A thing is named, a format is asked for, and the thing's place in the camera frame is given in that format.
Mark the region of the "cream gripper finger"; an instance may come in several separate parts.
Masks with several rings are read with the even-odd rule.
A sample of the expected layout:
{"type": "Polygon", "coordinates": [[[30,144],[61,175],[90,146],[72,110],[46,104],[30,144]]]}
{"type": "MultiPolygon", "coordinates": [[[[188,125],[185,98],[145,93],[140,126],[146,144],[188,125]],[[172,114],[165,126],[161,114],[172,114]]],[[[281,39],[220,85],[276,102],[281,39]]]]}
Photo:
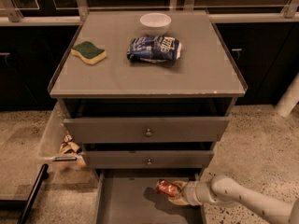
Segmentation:
{"type": "Polygon", "coordinates": [[[184,187],[187,185],[186,181],[176,180],[173,182],[173,190],[182,191],[184,187]]]}
{"type": "Polygon", "coordinates": [[[168,201],[180,206],[189,205],[189,203],[181,195],[178,195],[176,197],[169,197],[168,201]]]}

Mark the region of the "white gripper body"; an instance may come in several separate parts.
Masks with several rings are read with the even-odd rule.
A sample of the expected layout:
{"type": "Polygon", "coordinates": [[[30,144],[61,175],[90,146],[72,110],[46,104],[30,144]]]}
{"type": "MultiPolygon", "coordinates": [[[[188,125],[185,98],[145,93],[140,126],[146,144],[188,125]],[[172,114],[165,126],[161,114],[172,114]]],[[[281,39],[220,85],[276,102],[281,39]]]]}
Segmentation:
{"type": "Polygon", "coordinates": [[[182,190],[182,198],[190,205],[203,205],[215,201],[210,184],[199,181],[188,182],[182,190]]]}

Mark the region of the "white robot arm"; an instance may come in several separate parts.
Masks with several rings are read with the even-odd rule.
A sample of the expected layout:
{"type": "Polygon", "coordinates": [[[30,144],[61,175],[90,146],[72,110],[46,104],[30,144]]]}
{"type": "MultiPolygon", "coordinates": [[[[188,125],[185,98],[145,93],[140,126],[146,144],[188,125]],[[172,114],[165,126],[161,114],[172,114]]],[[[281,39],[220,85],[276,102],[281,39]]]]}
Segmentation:
{"type": "Polygon", "coordinates": [[[166,187],[168,200],[177,205],[226,205],[240,203],[270,224],[299,224],[299,200],[285,203],[247,189],[227,175],[210,181],[175,181],[166,187]]]}

